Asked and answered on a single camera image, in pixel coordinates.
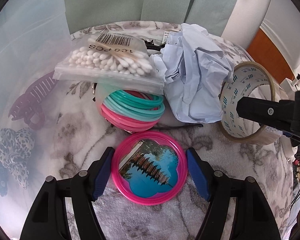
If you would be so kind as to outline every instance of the roll of packing tape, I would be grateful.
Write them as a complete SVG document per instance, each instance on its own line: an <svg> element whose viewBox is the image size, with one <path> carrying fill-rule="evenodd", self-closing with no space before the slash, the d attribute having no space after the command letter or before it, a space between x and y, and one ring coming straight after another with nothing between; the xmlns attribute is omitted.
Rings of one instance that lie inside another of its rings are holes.
<svg viewBox="0 0 300 240"><path fill-rule="evenodd" d="M270 86L271 101L288 99L285 91L270 73L263 66L252 61L237 65L234 68L233 82L223 84L220 94L223 118L219 122L219 127L229 140L238 143L268 145L274 143L282 135L281 131L263 124L259 127L254 123L253 125L259 128L256 130L252 126L250 129L247 125L249 121L237 114L238 101L244 96L248 97L255 88L263 85Z"/></svg>

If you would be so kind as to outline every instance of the bag of cotton swabs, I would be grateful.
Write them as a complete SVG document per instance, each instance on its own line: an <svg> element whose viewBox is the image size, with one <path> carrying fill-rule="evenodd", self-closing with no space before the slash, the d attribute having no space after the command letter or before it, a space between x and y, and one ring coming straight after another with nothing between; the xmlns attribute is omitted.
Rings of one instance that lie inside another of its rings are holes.
<svg viewBox="0 0 300 240"><path fill-rule="evenodd" d="M149 62L144 41L119 33L83 36L57 64L53 78L106 83L151 94L163 94L164 87Z"/></svg>

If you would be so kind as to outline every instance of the wooden board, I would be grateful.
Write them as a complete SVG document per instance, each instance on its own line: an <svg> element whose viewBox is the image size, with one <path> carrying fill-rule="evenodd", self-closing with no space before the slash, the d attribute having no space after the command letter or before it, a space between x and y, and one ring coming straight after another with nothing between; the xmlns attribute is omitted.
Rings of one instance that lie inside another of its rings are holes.
<svg viewBox="0 0 300 240"><path fill-rule="evenodd" d="M280 84L285 78L294 79L294 75L273 42L259 29L247 52L261 64Z"/></svg>

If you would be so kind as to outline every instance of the white wall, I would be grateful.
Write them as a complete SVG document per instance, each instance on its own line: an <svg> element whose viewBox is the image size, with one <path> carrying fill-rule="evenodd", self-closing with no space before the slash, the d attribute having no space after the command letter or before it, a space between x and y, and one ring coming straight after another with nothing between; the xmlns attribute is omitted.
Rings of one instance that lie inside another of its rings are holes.
<svg viewBox="0 0 300 240"><path fill-rule="evenodd" d="M271 0L237 0L222 38L248 48L264 19Z"/></svg>
<svg viewBox="0 0 300 240"><path fill-rule="evenodd" d="M291 0L271 0L260 28L279 49L294 75L300 73L300 13Z"/></svg>

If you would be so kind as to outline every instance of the barcode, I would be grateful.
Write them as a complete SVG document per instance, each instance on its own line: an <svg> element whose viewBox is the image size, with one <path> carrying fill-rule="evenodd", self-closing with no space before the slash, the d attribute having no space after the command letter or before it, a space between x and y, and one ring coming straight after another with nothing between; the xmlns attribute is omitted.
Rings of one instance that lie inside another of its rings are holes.
<svg viewBox="0 0 300 240"><path fill-rule="evenodd" d="M109 45L129 46L131 38L103 33L99 36L97 41Z"/></svg>

